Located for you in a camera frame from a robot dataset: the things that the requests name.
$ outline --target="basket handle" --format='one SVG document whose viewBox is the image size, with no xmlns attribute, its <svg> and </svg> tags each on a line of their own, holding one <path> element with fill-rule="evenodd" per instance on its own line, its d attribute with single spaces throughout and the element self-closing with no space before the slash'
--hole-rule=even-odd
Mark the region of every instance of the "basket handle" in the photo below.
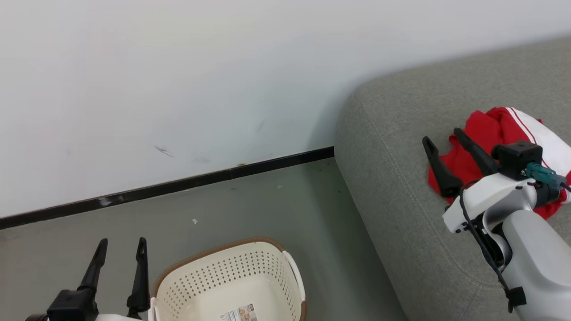
<svg viewBox="0 0 571 321">
<path fill-rule="evenodd" d="M 156 306 L 157 298 L 151 298 L 151 308 L 148 309 L 148 321 L 160 321 L 159 307 Z"/>
<path fill-rule="evenodd" d="M 301 274 L 299 273 L 299 269 L 297 268 L 297 264 L 295 264 L 293 257 L 287 251 L 283 251 L 282 254 L 285 256 L 285 259 L 288 260 L 289 266 L 291 267 L 291 270 L 293 271 L 293 276 L 295 277 L 295 280 L 297 282 L 297 286 L 299 287 L 299 292 L 301 294 L 301 301 L 305 301 L 305 287 L 303 286 L 303 280 L 301 279 Z"/>
</svg>

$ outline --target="label sticker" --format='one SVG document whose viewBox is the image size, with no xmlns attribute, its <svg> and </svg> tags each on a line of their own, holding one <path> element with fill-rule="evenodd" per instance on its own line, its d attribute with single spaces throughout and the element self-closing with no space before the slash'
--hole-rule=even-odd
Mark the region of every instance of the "label sticker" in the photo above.
<svg viewBox="0 0 571 321">
<path fill-rule="evenodd" d="M 253 304 L 239 307 L 220 316 L 220 321 L 258 321 Z"/>
</svg>

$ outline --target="black cable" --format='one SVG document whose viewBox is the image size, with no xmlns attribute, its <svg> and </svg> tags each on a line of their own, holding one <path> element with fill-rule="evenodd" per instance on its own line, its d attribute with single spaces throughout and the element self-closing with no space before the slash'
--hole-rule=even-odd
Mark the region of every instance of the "black cable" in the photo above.
<svg viewBox="0 0 571 321">
<path fill-rule="evenodd" d="M 569 187 L 569 185 L 561 183 L 561 187 L 563 187 L 564 189 L 568 190 L 571 193 L 571 187 Z"/>
<path fill-rule="evenodd" d="M 506 296 L 508 296 L 508 292 L 509 292 L 508 285 L 507 285 L 507 283 L 505 283 L 504 277 L 501 275 L 500 269 L 497 268 L 496 263 L 492 259 L 490 252 L 488 251 L 488 249 L 484 245 L 484 242 L 482 241 L 480 236 L 476 233 L 476 229 L 474 228 L 474 225 L 472 224 L 472 220 L 470 220 L 470 217 L 468 216 L 468 212 L 466 210 L 466 205 L 464 205 L 464 190 L 466 190 L 468 188 L 468 186 L 475 184 L 478 181 L 479 181 L 479 179 L 473 180 L 471 182 L 466 183 L 465 185 L 463 185 L 460 188 L 460 207 L 462 208 L 462 214 L 464 214 L 464 219 L 466 220 L 466 222 L 468 224 L 468 229 L 470 230 L 470 233 L 472 233 L 472 236 L 474 236 L 474 238 L 476 239 L 476 242 L 480 246 L 480 248 L 482 250 L 482 254 L 484 255 L 484 259 L 486 260 L 488 265 L 491 266 L 491 268 L 494 270 L 494 272 L 498 276 L 498 281 L 500 282 L 500 284 L 504 288 L 504 292 L 505 292 Z"/>
</svg>

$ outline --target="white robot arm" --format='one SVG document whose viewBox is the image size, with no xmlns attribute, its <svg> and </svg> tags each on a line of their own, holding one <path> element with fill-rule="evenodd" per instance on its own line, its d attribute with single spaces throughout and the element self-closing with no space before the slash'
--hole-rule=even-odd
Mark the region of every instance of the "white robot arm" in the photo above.
<svg viewBox="0 0 571 321">
<path fill-rule="evenodd" d="M 448 230 L 474 235 L 504 286 L 510 312 L 524 321 L 571 320 L 571 248 L 533 212 L 557 199 L 565 178 L 539 165 L 540 146 L 499 145 L 492 153 L 497 164 L 461 130 L 455 134 L 488 176 L 464 190 L 424 138 L 443 196 L 456 196 L 443 215 Z"/>
</svg>

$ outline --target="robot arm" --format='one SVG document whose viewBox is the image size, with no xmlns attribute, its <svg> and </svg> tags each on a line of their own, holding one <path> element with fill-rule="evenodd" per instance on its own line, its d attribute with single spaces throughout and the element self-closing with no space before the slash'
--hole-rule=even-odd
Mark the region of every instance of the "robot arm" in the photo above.
<svg viewBox="0 0 571 321">
<path fill-rule="evenodd" d="M 107 239 L 102 239 L 95 250 L 85 276 L 77 290 L 62 290 L 45 314 L 33 314 L 25 321 L 134 321 L 141 320 L 140 312 L 151 307 L 148 291 L 147 240 L 139 239 L 136 260 L 137 270 L 131 295 L 127 298 L 128 314 L 99 314 L 95 294 L 99 272 L 107 256 Z"/>
<path fill-rule="evenodd" d="M 502 272 L 510 288 L 522 287 L 526 304 L 515 308 L 528 320 L 571 318 L 571 248 L 539 215 L 510 214 L 502 224 L 512 258 Z"/>
<path fill-rule="evenodd" d="M 571 248 L 533 212 L 557 199 L 565 178 L 539 165 L 540 146 L 499 145 L 492 153 L 498 166 L 460 129 L 455 134 L 485 176 L 464 191 L 423 139 L 440 190 L 452 191 L 443 196 L 456 197 L 443 215 L 448 230 L 471 231 L 504 286 L 510 312 L 526 321 L 571 320 Z"/>
</svg>

